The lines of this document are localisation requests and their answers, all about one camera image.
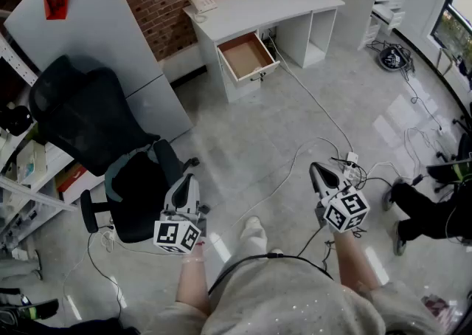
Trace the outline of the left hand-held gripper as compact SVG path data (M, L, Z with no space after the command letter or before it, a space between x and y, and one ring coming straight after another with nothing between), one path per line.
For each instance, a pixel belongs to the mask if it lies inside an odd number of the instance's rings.
M200 202L200 187L193 174L175 182L166 193L159 220L154 223L153 244L169 254L184 255L205 241L210 208Z

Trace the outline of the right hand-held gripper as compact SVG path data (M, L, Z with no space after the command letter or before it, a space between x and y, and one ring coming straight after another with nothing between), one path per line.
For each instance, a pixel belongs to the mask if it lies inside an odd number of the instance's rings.
M309 175L313 189L321 199L315 208L321 228L329 226L343 233L362 224L370 211L369 203L360 190L350 185L343 173L324 163L312 162ZM343 190L325 197L325 189Z

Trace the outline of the wooden drawer with white front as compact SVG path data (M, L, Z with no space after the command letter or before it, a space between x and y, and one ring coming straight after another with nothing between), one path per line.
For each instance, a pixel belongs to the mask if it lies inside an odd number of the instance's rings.
M263 81L279 65L257 33L250 32L217 46L221 66L238 88Z

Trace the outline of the person's right forearm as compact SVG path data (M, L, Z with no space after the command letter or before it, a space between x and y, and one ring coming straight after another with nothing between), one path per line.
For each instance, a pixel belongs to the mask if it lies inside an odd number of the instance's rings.
M380 287L377 276L352 232L333 233L339 263L340 281L344 286L358 291Z

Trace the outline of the person's left forearm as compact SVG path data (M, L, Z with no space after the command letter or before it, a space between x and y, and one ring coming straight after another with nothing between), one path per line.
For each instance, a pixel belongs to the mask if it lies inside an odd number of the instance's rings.
M210 315L210 301L204 264L204 242L198 242L191 254L182 259L176 301Z

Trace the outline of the person's white trousers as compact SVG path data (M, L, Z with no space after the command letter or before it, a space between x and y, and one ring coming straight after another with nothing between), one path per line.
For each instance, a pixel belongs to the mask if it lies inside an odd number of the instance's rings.
M240 235L240 243L237 256L246 258L255 255L265 255L267 253L267 235L263 228L245 228Z

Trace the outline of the orange cardboard box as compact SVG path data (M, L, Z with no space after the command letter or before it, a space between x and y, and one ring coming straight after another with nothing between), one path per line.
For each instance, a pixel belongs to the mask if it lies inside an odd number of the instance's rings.
M76 162L71 162L65 166L56 176L55 184L59 193L64 193L69 187L76 182L87 170Z

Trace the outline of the black office chair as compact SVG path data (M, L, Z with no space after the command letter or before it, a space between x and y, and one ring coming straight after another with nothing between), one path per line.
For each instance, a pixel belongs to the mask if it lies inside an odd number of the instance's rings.
M80 195L88 232L98 232L96 214L108 212L121 241L151 239L168 190L198 158L182 162L167 140L144 131L107 67L81 72L61 55L34 83L29 106L47 142L105 179L104 202L89 190Z

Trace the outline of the person's beige sweater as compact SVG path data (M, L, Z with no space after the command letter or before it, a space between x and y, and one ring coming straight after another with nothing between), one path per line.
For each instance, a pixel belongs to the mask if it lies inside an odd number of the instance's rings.
M173 303L148 335L443 335L402 283L352 290L300 260L237 268L210 315Z

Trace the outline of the black office chair base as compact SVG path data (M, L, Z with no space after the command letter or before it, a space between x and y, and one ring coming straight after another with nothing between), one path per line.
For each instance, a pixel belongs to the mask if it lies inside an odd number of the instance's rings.
M472 158L472 122L464 114L452 119L452 125L456 125L460 131L456 138L451 130L442 127L437 130L434 144L438 147L435 156L442 162L455 162Z

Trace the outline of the black round device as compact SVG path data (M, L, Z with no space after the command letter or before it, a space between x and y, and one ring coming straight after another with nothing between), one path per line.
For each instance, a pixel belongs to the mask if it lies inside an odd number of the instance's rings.
M406 65L406 59L396 46L389 46L378 53L378 61L385 70L394 72Z

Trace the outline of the white metal shelf rack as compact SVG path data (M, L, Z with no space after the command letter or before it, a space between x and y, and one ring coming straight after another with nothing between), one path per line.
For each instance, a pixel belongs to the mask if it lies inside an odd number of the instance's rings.
M7 81L17 83L21 90L14 101L4 104L29 109L29 93L38 79L15 49L0 33L0 89ZM20 136L0 128L0 248L11 251L27 236L62 211L73 211L83 190L92 190L104 180L84 173L67 191L59 193L55 176L73 158L47 142L34 140L36 122Z

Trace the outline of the white shelf cabinet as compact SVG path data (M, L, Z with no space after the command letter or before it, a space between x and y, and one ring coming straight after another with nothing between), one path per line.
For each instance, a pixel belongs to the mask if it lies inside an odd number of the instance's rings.
M399 27L406 12L404 0L342 0L336 16L336 35L357 50L372 43L380 31Z

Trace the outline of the white desk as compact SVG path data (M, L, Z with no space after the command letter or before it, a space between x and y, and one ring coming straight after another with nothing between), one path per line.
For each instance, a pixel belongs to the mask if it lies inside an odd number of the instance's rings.
M337 10L344 5L342 0L215 2L216 9L200 15L192 5L184 12L192 21L209 78L229 103L258 90L262 81L236 87L221 66L218 45L250 32L263 42L269 30L274 30L277 50L304 69L325 59Z

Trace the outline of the white telephone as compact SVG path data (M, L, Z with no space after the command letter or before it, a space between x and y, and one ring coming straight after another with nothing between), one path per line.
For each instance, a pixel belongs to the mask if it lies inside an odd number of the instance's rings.
M218 7L215 0L189 0L189 2L195 8L195 13L199 15Z

